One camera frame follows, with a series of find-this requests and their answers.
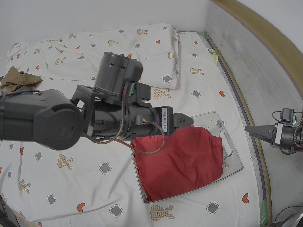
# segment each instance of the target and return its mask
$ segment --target red heart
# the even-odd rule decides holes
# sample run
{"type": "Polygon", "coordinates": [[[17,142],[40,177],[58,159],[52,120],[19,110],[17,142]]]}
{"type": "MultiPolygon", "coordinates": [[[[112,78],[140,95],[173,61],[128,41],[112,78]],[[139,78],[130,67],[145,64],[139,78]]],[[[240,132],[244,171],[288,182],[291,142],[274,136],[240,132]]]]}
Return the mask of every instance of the red heart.
{"type": "Polygon", "coordinates": [[[222,97],[225,97],[225,95],[224,95],[224,92],[223,92],[223,91],[220,91],[220,92],[219,92],[219,95],[220,95],[220,96],[222,96],[222,97]]]}
{"type": "Polygon", "coordinates": [[[84,206],[85,206],[85,203],[80,203],[80,204],[78,205],[78,207],[77,207],[77,210],[78,210],[80,213],[82,213],[82,212],[83,212],[82,207],[84,207],[84,206]]]}
{"type": "Polygon", "coordinates": [[[249,203],[249,200],[247,199],[247,197],[248,197],[248,193],[244,194],[244,196],[243,196],[243,198],[242,198],[242,201],[243,201],[244,203],[249,203]]]}

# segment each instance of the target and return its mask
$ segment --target folded red garment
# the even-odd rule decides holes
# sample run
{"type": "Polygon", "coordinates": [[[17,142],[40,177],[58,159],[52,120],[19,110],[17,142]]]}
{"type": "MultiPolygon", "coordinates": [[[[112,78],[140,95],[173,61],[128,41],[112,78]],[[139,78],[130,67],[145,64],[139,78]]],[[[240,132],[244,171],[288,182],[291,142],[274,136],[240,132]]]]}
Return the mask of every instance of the folded red garment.
{"type": "MultiPolygon", "coordinates": [[[[177,129],[165,140],[158,153],[134,152],[139,180],[148,202],[198,189],[222,175],[220,137],[212,136],[202,127],[189,126],[177,129]]],[[[162,136],[147,136],[136,138],[132,145],[142,151],[154,151],[162,141],[162,136]]]]}

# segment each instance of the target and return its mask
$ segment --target barcode label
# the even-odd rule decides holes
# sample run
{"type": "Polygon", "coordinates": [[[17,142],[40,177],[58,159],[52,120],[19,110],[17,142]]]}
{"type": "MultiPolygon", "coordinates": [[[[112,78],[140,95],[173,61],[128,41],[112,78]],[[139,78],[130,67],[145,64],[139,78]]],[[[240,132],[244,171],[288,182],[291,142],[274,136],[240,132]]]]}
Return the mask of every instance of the barcode label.
{"type": "Polygon", "coordinates": [[[162,129],[167,132],[167,108],[162,108],[162,129]]]}

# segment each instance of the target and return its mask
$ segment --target robotic arm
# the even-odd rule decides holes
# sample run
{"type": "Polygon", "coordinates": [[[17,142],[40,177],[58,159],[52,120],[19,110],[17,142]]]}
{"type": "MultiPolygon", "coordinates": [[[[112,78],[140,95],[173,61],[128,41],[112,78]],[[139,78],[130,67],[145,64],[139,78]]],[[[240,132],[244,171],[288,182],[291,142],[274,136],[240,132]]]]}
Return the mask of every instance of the robotic arm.
{"type": "Polygon", "coordinates": [[[0,140],[35,141],[64,150],[82,135],[132,141],[162,131],[172,135],[177,128],[192,125],[192,118],[174,114],[172,107],[153,108],[145,102],[150,100],[150,86],[138,83],[142,71],[139,61],[105,52],[95,85],[78,85],[71,100],[53,89],[36,94],[33,90],[2,92],[0,140]],[[84,103],[81,109],[79,101],[84,103]]]}
{"type": "Polygon", "coordinates": [[[280,112],[280,120],[273,116],[277,120],[275,125],[246,126],[245,131],[248,131],[249,135],[253,137],[268,142],[273,148],[279,148],[286,155],[298,151],[303,152],[303,118],[297,127],[293,126],[297,121],[295,113],[301,113],[294,112],[290,108],[283,108],[282,111],[275,111],[272,115],[278,112],[280,112]]]}

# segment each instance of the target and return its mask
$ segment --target brown garment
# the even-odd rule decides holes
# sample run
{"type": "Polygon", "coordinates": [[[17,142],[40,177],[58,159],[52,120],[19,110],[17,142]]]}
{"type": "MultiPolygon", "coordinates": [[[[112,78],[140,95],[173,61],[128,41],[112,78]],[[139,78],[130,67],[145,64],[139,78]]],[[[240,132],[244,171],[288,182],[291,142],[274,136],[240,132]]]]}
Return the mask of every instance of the brown garment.
{"type": "Polygon", "coordinates": [[[3,77],[0,88],[2,91],[14,92],[23,86],[37,86],[42,79],[32,74],[19,72],[16,67],[11,67],[3,77]]]}

